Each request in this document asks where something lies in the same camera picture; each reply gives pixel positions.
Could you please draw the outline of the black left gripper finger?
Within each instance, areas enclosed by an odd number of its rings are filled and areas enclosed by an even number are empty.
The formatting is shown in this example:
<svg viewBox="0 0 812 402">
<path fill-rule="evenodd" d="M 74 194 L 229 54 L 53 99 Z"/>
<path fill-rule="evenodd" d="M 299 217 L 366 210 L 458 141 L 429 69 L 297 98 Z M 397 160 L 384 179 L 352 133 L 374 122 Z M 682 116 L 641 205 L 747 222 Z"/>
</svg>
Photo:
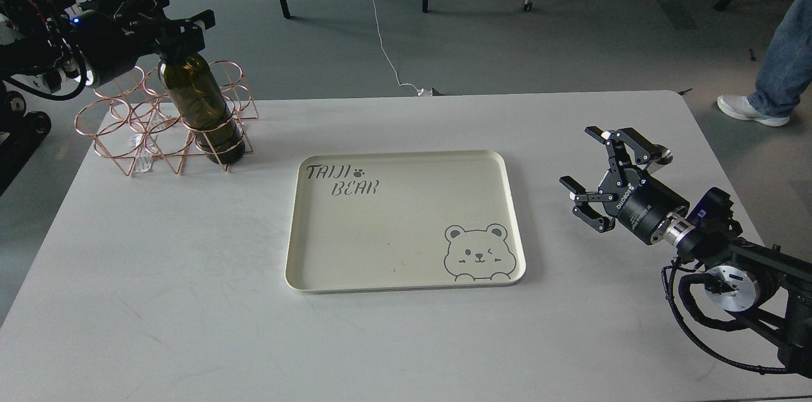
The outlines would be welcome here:
<svg viewBox="0 0 812 402">
<path fill-rule="evenodd" d="M 183 20 L 159 20 L 154 51 L 165 62 L 184 62 L 205 48 L 204 32 L 215 26 L 212 10 Z"/>
<path fill-rule="evenodd" d="M 95 10 L 116 25 L 159 25 L 170 0 L 95 0 Z"/>
</svg>

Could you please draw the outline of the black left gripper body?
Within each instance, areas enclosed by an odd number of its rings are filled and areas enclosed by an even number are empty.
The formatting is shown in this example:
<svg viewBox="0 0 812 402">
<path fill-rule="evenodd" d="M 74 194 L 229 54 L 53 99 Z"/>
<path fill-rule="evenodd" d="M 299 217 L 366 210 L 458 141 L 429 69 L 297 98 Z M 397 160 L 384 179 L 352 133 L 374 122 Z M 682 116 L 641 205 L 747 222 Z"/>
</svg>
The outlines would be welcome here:
<svg viewBox="0 0 812 402">
<path fill-rule="evenodd" d="M 87 10 L 70 18 L 70 26 L 87 68 L 85 84 L 100 87 L 130 72 L 136 62 L 154 51 L 154 36 L 145 13 L 113 16 Z"/>
</svg>

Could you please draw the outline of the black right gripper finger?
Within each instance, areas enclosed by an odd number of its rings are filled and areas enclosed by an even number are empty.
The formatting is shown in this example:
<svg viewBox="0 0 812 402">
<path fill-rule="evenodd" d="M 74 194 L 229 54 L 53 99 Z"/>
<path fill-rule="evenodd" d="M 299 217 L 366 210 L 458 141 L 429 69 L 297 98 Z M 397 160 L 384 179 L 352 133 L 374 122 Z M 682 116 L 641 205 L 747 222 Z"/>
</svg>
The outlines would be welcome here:
<svg viewBox="0 0 812 402">
<path fill-rule="evenodd" d="M 637 130 L 628 127 L 615 131 L 604 131 L 596 126 L 585 128 L 585 132 L 604 144 L 609 168 L 600 183 L 600 190 L 624 189 L 637 186 L 641 180 L 661 167 L 649 169 L 655 145 Z"/>
<path fill-rule="evenodd" d="M 589 203 L 593 202 L 614 202 L 617 199 L 617 194 L 612 192 L 588 192 L 570 176 L 560 177 L 560 183 L 565 185 L 570 191 L 570 198 L 574 202 L 572 214 L 580 217 L 584 223 L 589 224 L 592 229 L 599 233 L 611 231 L 615 228 L 617 221 L 614 217 L 607 217 L 601 215 L 593 209 Z"/>
</svg>

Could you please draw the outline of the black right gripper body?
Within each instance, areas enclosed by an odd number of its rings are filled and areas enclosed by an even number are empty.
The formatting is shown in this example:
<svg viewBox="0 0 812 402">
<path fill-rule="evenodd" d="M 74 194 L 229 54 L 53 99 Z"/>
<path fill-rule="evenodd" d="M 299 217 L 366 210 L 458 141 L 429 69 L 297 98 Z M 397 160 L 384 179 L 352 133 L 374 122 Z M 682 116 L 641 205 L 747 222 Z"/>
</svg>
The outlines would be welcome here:
<svg viewBox="0 0 812 402">
<path fill-rule="evenodd" d="M 601 190 L 614 200 L 603 204 L 604 211 L 646 244 L 661 240 L 660 228 L 670 212 L 684 216 L 688 203 L 684 197 L 647 174 L 626 174 L 626 180 L 605 176 Z"/>
</svg>

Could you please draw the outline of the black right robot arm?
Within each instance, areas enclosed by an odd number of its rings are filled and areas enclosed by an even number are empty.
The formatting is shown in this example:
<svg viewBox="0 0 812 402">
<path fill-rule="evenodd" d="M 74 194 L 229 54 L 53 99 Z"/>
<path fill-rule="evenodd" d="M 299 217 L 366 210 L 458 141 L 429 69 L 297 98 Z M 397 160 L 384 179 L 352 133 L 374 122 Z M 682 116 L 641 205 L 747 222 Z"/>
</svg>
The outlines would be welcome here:
<svg viewBox="0 0 812 402">
<path fill-rule="evenodd" d="M 678 254 L 662 268 L 667 303 L 679 327 L 713 358 L 759 374 L 811 373 L 810 263 L 742 238 L 728 192 L 713 187 L 695 207 L 652 176 L 672 162 L 664 146 L 632 128 L 586 133 L 603 144 L 608 168 L 597 191 L 570 176 L 572 214 L 603 233 L 621 223 L 645 244 L 667 242 Z M 777 348 L 781 367 L 749 365 L 714 352 L 687 326 L 675 300 L 693 321 L 720 332 L 753 330 Z"/>
</svg>

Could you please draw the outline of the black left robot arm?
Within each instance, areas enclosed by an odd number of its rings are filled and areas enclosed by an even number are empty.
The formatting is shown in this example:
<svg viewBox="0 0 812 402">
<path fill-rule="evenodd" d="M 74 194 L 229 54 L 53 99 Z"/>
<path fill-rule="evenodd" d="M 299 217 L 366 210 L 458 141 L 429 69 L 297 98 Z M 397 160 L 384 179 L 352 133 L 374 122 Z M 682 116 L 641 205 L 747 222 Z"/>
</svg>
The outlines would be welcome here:
<svg viewBox="0 0 812 402">
<path fill-rule="evenodd" d="M 28 112 L 22 96 L 66 101 L 130 72 L 156 53 L 180 60 L 205 47 L 215 24 L 204 10 L 170 20 L 170 0 L 2 0 L 2 189 L 6 190 L 51 129 L 44 112 Z"/>
</svg>

